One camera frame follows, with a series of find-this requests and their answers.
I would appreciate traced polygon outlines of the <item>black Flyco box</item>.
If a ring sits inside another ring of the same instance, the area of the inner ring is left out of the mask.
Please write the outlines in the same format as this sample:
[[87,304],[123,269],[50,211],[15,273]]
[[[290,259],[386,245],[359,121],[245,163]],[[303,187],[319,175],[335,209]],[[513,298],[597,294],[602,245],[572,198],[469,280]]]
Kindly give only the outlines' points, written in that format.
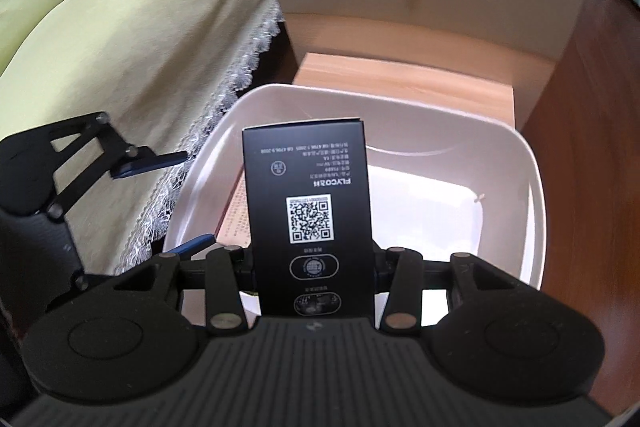
[[265,317],[372,317],[366,136],[359,118],[242,132],[250,248]]

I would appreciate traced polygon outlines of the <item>white plastic basin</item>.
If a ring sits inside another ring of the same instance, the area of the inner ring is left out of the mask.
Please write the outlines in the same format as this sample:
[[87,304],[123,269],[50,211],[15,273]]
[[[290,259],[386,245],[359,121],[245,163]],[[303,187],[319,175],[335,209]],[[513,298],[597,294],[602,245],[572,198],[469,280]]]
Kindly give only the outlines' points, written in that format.
[[539,287],[547,217],[535,156],[495,119],[384,96],[273,84],[243,96],[196,155],[165,245],[216,237],[244,185],[242,132],[287,122],[356,117],[366,135],[372,235],[427,260],[480,257]]

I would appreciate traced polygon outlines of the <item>green sofa cover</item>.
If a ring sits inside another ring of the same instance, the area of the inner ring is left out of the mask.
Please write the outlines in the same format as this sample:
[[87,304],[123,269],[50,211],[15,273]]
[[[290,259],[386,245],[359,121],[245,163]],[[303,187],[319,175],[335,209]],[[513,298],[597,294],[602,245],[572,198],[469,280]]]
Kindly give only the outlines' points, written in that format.
[[277,0],[1,0],[1,132],[106,112],[196,154],[279,31]]

